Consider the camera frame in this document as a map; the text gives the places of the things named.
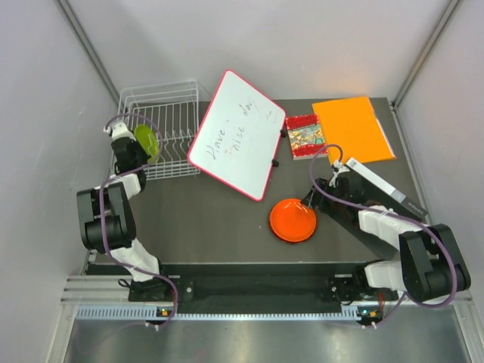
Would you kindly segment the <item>lime green plate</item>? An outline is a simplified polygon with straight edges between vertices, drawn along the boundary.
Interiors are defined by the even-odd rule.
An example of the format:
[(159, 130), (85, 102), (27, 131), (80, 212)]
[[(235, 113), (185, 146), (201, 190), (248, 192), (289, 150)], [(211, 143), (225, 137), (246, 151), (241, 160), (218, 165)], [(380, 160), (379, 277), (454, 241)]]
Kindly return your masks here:
[(135, 127), (134, 136), (138, 140), (139, 144), (149, 156), (148, 162), (156, 162), (159, 157), (160, 143), (154, 131), (146, 125), (137, 125)]

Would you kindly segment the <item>orange plate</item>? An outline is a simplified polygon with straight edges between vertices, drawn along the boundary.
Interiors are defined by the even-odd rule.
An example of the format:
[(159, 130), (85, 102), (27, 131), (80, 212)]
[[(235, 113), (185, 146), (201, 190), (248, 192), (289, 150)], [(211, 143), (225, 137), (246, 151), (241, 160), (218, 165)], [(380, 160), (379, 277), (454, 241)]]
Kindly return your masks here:
[(271, 231), (282, 241), (300, 244), (315, 233), (317, 217), (314, 210), (304, 206), (299, 199), (288, 198), (274, 205), (268, 223)]

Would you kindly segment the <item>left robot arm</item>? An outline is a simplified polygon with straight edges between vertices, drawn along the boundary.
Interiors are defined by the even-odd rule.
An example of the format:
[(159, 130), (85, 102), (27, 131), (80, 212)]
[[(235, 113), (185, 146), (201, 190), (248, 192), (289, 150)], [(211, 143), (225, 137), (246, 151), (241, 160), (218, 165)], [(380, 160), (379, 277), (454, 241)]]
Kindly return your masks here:
[(138, 141), (121, 137), (111, 143), (116, 158), (113, 181), (104, 189), (91, 188), (76, 194), (80, 237), (87, 250), (110, 255), (132, 275), (137, 284), (154, 299), (165, 299), (171, 281), (161, 275), (158, 258), (149, 254), (137, 238), (135, 219), (129, 204), (131, 197), (146, 186), (140, 169), (148, 155)]

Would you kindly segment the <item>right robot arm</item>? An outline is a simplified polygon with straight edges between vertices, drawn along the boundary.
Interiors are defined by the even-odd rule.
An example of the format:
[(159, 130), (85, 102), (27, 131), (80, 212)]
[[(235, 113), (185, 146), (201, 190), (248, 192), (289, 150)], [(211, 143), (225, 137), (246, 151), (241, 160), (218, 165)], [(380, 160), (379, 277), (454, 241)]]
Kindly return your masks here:
[(389, 289), (424, 303), (470, 288), (471, 276), (452, 230), (425, 225), (426, 211), (389, 182), (355, 171), (312, 182), (302, 203), (330, 216), (379, 256), (353, 272), (358, 297), (370, 299)]

